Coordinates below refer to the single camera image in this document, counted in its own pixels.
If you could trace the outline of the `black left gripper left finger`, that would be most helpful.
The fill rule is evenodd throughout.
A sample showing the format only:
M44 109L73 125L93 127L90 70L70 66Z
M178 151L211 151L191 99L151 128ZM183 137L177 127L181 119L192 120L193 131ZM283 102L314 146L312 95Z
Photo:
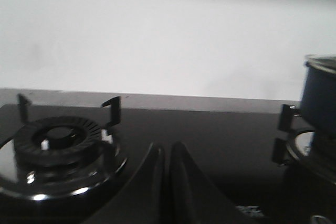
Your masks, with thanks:
M86 223L160 223L165 152L152 143L136 173Z

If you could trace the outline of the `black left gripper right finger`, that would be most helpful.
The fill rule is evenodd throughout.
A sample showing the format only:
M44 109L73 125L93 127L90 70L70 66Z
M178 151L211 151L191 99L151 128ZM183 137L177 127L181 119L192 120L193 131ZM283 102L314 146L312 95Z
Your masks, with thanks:
M176 223L256 223L220 192L181 142L171 151L170 187Z

